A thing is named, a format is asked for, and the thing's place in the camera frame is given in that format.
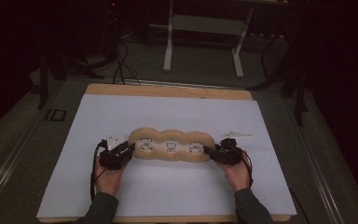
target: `person's left hand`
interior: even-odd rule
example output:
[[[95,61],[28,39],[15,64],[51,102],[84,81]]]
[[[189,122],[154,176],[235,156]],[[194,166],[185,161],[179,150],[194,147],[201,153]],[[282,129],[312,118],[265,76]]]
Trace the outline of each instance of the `person's left hand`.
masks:
[[[97,161],[95,162],[95,177],[97,177],[104,170],[105,171],[95,181],[95,188],[97,189],[97,191],[116,196],[120,187],[121,176],[123,175],[126,166],[124,166],[120,170],[105,170],[105,168],[101,166],[100,157],[98,156]]]

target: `white table leg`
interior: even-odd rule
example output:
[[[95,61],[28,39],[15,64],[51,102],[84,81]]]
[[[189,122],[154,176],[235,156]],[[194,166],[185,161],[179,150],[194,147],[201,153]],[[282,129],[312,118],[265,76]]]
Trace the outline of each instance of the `white table leg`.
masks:
[[[249,12],[248,12],[248,16],[246,18],[246,22],[243,24],[243,27],[242,27],[242,30],[241,30],[240,40],[238,42],[238,45],[237,45],[236,48],[232,49],[232,58],[234,60],[235,73],[237,74],[238,78],[243,78],[242,65],[241,65],[241,59],[240,59],[240,51],[241,51],[241,48],[242,48],[243,40],[246,37],[246,32],[248,30],[249,23],[251,21],[253,11],[254,11],[253,7],[249,8]]]
[[[172,16],[173,16],[173,0],[170,0],[170,17],[168,18],[168,43],[167,49],[165,50],[164,60],[164,72],[171,71],[171,60],[172,60]]]

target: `wooden table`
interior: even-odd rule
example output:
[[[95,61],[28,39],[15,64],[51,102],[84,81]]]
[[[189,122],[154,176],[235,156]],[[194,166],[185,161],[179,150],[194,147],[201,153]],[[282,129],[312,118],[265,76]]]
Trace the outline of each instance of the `wooden table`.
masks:
[[[157,97],[179,97],[179,98],[201,98],[201,99],[228,99],[228,100],[250,100],[252,95],[248,91],[219,90],[219,89],[198,89],[198,88],[176,88],[176,87],[156,87],[156,86],[123,86],[107,84],[91,84],[88,86],[86,94],[95,95],[124,95],[124,96],[157,96]],[[291,216],[275,215],[275,221],[287,221]],[[40,217],[39,220],[45,223],[74,221],[76,217],[65,218],[46,218]],[[160,222],[234,222],[236,216],[191,216],[191,217],[115,217],[114,222],[118,223],[160,223]]]

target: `cable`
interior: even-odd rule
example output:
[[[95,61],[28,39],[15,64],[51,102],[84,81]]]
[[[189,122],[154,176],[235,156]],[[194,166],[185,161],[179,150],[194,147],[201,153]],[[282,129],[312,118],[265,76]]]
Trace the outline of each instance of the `cable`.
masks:
[[[295,195],[295,192],[292,190],[292,187],[288,186],[288,188],[289,188],[290,193],[291,193],[291,194],[293,195],[293,197],[295,198],[295,200],[296,200],[298,206],[300,207],[300,210],[301,210],[301,212],[303,213],[305,220],[307,221],[308,224],[310,224],[310,220],[308,219],[308,216],[307,216],[307,214],[305,213],[305,210],[304,210],[304,208],[303,208],[303,206],[302,206],[300,200],[299,200],[299,199],[297,198],[297,196]]]

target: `foam object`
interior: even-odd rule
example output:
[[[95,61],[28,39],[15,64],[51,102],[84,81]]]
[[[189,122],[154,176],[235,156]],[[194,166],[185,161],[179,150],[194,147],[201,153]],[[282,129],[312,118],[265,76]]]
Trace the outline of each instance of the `foam object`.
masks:
[[[214,149],[213,138],[202,132],[140,128],[131,132],[128,141],[135,144],[133,156],[146,160],[201,162],[210,159],[203,147]]]

